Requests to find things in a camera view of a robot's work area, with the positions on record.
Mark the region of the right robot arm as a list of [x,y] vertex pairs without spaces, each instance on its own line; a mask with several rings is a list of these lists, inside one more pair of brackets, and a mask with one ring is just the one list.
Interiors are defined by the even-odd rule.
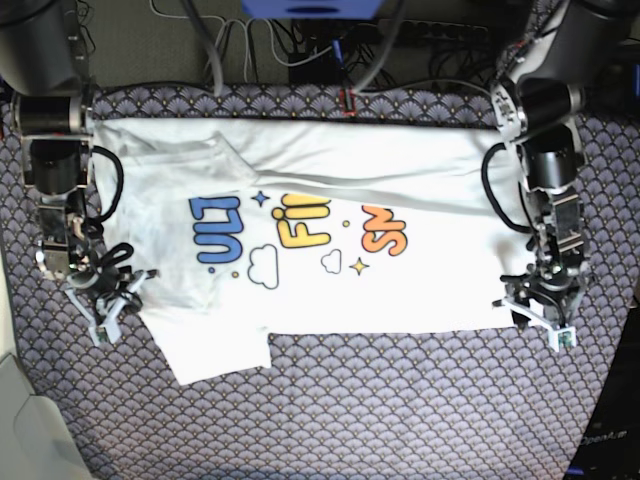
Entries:
[[[121,313],[142,308],[138,291],[158,273],[126,265],[134,253],[126,242],[99,250],[125,177],[121,160],[94,143],[94,84],[73,2],[2,2],[1,79],[12,95],[23,181],[39,194],[38,267],[47,279],[65,283],[95,345],[115,343]],[[87,210],[91,168],[82,162],[93,155],[110,160],[116,175],[111,203],[98,216]]]

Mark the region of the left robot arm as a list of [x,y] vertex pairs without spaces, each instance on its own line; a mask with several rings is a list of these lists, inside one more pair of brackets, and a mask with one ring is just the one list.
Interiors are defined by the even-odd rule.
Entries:
[[[496,215],[529,236],[534,254],[521,275],[504,275],[514,324],[546,330],[554,351],[577,344],[572,324],[590,283],[583,205],[576,179],[584,164],[576,116],[584,89],[623,41],[639,14],[636,1],[560,1],[500,70],[490,101],[501,136],[484,155],[481,182]],[[515,161],[526,222],[516,224],[489,185],[498,152]]]

